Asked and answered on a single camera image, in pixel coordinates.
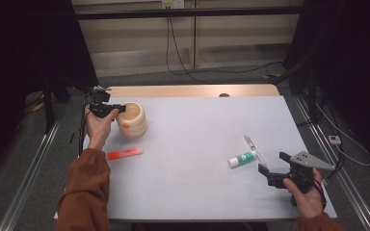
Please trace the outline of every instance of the gray floor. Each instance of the gray floor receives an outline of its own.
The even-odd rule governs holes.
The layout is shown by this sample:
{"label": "gray floor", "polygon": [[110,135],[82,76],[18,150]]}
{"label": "gray floor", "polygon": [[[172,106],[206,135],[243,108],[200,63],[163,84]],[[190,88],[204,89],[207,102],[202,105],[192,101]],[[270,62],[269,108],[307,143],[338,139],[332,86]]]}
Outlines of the gray floor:
{"label": "gray floor", "polygon": [[[246,70],[254,69],[256,66],[234,66],[221,68],[221,70]],[[223,73],[223,72],[200,72],[193,73],[194,78],[209,82],[211,84],[255,84],[267,83],[262,74],[281,73],[283,68],[280,64],[272,64],[267,68],[245,73]],[[187,75],[173,75],[169,72],[154,72],[141,75],[125,75],[118,77],[104,77],[99,79],[103,86],[112,85],[178,85],[178,84],[199,84],[198,81],[191,79]],[[291,95],[286,83],[278,86],[278,90],[284,96],[286,103],[297,123],[305,121],[301,112],[297,97]],[[56,201],[62,193],[62,186],[65,182],[66,169],[70,162],[77,156],[77,138],[80,124],[80,110],[83,95],[76,90],[70,90],[72,98],[68,104],[54,103],[57,117],[65,114],[59,122],[59,129],[53,137],[50,147],[41,159],[41,167],[37,170],[37,178],[31,185],[31,190],[27,194],[26,200],[20,205],[20,213],[10,222],[13,230],[53,230],[55,219],[53,219]],[[33,100],[36,94],[27,98],[27,102]],[[345,124],[335,112],[339,121],[339,126],[351,134],[351,129]],[[19,129],[14,135],[12,142],[8,145],[5,155],[0,161],[0,223],[11,206],[11,201],[15,197],[18,186],[22,183],[28,167],[34,162],[40,143],[44,139],[44,111],[27,114],[21,120]],[[324,118],[320,121],[320,126],[326,134],[332,134],[332,130]],[[309,128],[302,126],[299,128],[304,143],[308,151],[320,158],[325,158],[319,143]],[[343,140],[344,148],[349,155],[363,162],[368,161],[368,156],[356,144],[348,139]],[[346,161],[344,166],[352,182],[357,188],[359,195],[364,199],[370,209],[370,167],[362,167],[354,162]],[[362,223],[360,213],[355,209],[356,205],[349,199],[337,178],[332,178],[330,184],[326,186],[332,204],[339,216],[338,220],[349,230],[369,230],[367,225]],[[294,221],[269,222],[270,230],[293,230]],[[112,230],[129,230],[129,223],[113,223]]]}

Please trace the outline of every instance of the black panel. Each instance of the black panel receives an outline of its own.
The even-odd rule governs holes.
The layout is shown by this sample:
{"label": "black panel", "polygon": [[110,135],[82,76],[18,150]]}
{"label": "black panel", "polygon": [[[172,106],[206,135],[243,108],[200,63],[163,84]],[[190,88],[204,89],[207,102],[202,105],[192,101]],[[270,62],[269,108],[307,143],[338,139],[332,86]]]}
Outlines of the black panel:
{"label": "black panel", "polygon": [[[323,42],[311,66],[332,103],[370,151],[370,3],[347,1],[339,16],[330,26],[333,37]],[[294,37],[285,61],[288,67],[313,48],[299,43],[306,39],[305,30],[312,30],[311,22],[318,19],[300,20],[306,20],[302,22],[305,26]]]}
{"label": "black panel", "polygon": [[48,83],[66,102],[66,87],[88,91],[98,84],[77,20],[59,13],[74,13],[69,0],[0,1],[0,152],[26,95]]}

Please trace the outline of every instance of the black cable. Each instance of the black cable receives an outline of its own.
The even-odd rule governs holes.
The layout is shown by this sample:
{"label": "black cable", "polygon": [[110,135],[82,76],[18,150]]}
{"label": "black cable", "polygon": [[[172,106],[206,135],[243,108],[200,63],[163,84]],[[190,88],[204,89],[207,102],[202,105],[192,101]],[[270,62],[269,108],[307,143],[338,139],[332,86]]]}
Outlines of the black cable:
{"label": "black cable", "polygon": [[185,70],[185,72],[183,73],[175,73],[173,72],[171,69],[170,69],[170,66],[168,64],[168,50],[169,50],[169,47],[170,47],[170,32],[169,32],[169,29],[168,28],[168,42],[167,42],[167,52],[166,52],[166,64],[167,64],[167,68],[169,70],[170,73],[174,74],[174,75],[189,75],[189,74],[193,74],[193,73],[208,73],[208,72],[214,72],[214,73],[231,73],[231,74],[240,74],[240,73],[246,73],[246,72],[252,72],[252,71],[256,71],[258,69],[262,69],[262,68],[266,68],[267,70],[267,67],[272,65],[272,64],[281,64],[282,61],[276,61],[276,62],[271,62],[271,63],[268,63],[268,64],[264,64],[260,67],[256,67],[256,68],[253,68],[253,69],[247,69],[247,70],[187,70],[185,69],[183,63],[182,63],[182,60],[181,60],[181,57],[179,55],[179,52],[178,52],[178,47],[176,45],[176,39],[175,39],[175,34],[173,32],[173,26],[172,26],[172,20],[170,18],[170,21],[168,21],[168,24],[170,24],[171,22],[171,28],[172,28],[172,38],[173,38],[173,41],[175,42],[175,49],[176,49],[176,54],[179,58],[179,60],[181,61],[181,65],[182,65],[182,68]]}
{"label": "black cable", "polygon": [[[332,110],[332,108],[331,108],[331,106],[330,106],[330,104],[329,103],[326,103],[326,105],[327,105],[327,107],[329,108],[329,111],[330,111],[330,113],[331,113],[331,116],[332,116],[332,122],[334,123],[334,125],[338,128],[338,123],[337,123],[337,120],[336,120],[336,117],[335,117],[335,114],[334,114],[334,112],[333,112],[333,110]],[[335,134],[338,134],[338,137],[339,137],[339,139],[341,140],[341,143],[339,144],[339,148],[340,148],[340,150],[342,150],[343,152],[344,152],[344,148],[343,148],[343,146],[342,146],[342,137],[341,137],[341,133],[339,132],[339,131],[335,131]],[[330,173],[330,175],[327,177],[327,179],[328,180],[330,180],[332,177],[333,177],[333,175],[335,174],[335,173],[337,173],[341,168],[343,168],[344,167],[344,163],[345,163],[345,156],[341,153],[341,152],[338,152],[338,160],[337,160],[337,162],[336,162],[336,164],[335,164],[335,170],[334,171],[332,171],[331,173]]]}
{"label": "black cable", "polygon": [[81,119],[81,122],[80,122],[80,136],[79,136],[79,153],[78,153],[78,156],[81,155],[81,153],[83,152],[83,140],[84,140],[84,130],[85,130],[85,126],[86,126],[86,118],[87,116],[85,115],[85,109],[86,109],[86,104],[87,104],[87,98],[92,95],[93,93],[92,92],[89,92],[86,94],[86,96],[84,97],[84,101],[83,101],[83,108],[82,108],[82,119]]}
{"label": "black cable", "polygon": [[264,69],[266,70],[266,74],[270,75],[269,70],[267,69],[267,66],[264,66]]}
{"label": "black cable", "polygon": [[[307,105],[309,104],[309,99],[308,99],[308,97],[309,97],[309,94],[308,93],[306,93],[306,96],[304,97],[304,101],[307,101]],[[316,102],[317,101],[321,101],[322,103],[321,103],[321,107],[323,108],[324,106],[324,104],[323,104],[323,99],[321,99],[321,100],[318,100],[318,97],[316,98]],[[310,119],[308,119],[308,120],[306,120],[305,122],[303,122],[303,123],[299,123],[299,124],[296,124],[296,125],[298,125],[298,127],[300,127],[300,126],[303,126],[303,125],[309,125],[309,124],[319,124],[318,123],[318,121],[320,121],[320,119],[323,117],[323,114],[321,113],[321,112],[319,112],[318,114],[317,114],[317,117],[316,117],[316,121],[314,121],[314,120],[312,120],[311,118]]]}
{"label": "black cable", "polygon": [[195,78],[194,76],[191,75],[191,73],[188,72],[188,70],[185,68],[184,64],[182,63],[182,59],[181,59],[181,56],[179,55],[179,51],[178,51],[178,46],[176,44],[176,39],[175,39],[175,34],[173,32],[173,26],[172,26],[172,20],[171,18],[167,18],[167,25],[168,25],[168,44],[167,44],[167,56],[166,56],[166,61],[167,61],[167,68],[168,70],[170,71],[170,73],[173,73],[171,70],[170,70],[170,67],[168,65],[168,50],[170,48],[170,23],[171,23],[171,31],[172,31],[172,38],[173,38],[173,42],[175,43],[175,49],[176,49],[176,54],[178,55],[178,58],[179,58],[179,61],[181,62],[181,65],[182,65],[182,68],[183,70],[185,71],[185,73],[191,77],[191,79],[193,80],[196,80],[198,82],[201,82],[203,84],[207,84],[207,85],[211,85],[211,83],[208,83],[208,82],[205,82],[203,80],[200,80],[200,79],[197,79]]}
{"label": "black cable", "polygon": [[300,174],[305,180],[307,180],[308,182],[311,182],[311,185],[312,187],[321,195],[321,199],[322,199],[322,203],[323,203],[323,209],[326,208],[326,205],[327,205],[327,200],[326,200],[326,196],[324,195],[324,190],[323,190],[323,187],[321,186],[321,182],[319,182],[318,180],[316,179],[313,179],[310,180],[308,179],[308,177],[306,177],[304,174],[302,174],[301,172],[293,169],[296,173]]}

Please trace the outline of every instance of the wall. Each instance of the wall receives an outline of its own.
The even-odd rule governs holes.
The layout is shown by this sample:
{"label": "wall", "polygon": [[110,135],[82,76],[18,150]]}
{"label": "wall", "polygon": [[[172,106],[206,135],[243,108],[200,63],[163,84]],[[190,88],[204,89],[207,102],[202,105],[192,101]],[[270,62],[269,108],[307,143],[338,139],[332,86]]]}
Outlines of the wall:
{"label": "wall", "polygon": [[[162,8],[161,1],[150,0],[73,0],[72,2],[77,12],[138,11]],[[301,0],[185,0],[186,9],[301,4]],[[204,58],[205,53],[211,52],[212,48],[220,47],[256,45],[254,52],[265,53],[270,49],[273,53],[278,52],[274,59],[283,59],[294,35],[297,20],[297,15],[178,17],[172,18],[172,26],[178,49],[185,50],[187,53],[189,60],[185,61],[186,64],[189,67],[198,68],[214,66],[206,64],[210,61]],[[104,58],[104,54],[151,50],[163,52],[167,49],[166,18],[82,20],[80,26],[92,54],[94,66],[107,62],[108,58]],[[170,48],[174,49],[171,32],[170,37]],[[271,61],[268,58],[262,58],[260,54],[256,54],[252,59],[256,59],[258,64]]]}

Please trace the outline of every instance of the hand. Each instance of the hand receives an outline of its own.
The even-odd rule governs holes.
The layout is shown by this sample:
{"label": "hand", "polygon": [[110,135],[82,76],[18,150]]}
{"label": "hand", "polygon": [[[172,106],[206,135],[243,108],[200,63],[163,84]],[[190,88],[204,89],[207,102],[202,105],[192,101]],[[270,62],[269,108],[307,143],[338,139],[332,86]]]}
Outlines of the hand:
{"label": "hand", "polygon": [[114,109],[107,116],[99,118],[93,113],[90,113],[89,106],[86,106],[86,128],[90,137],[88,148],[95,148],[98,150],[103,148],[108,136],[110,135],[111,122],[118,114],[119,110]]}
{"label": "hand", "polygon": [[[314,179],[321,183],[322,177],[316,168],[313,169],[313,174]],[[311,189],[304,194],[290,179],[285,178],[283,183],[287,190],[291,192],[296,199],[297,208],[299,209],[299,212],[303,218],[315,218],[323,213],[324,206],[322,195],[320,195],[320,193],[314,189],[314,187],[311,187]]]}

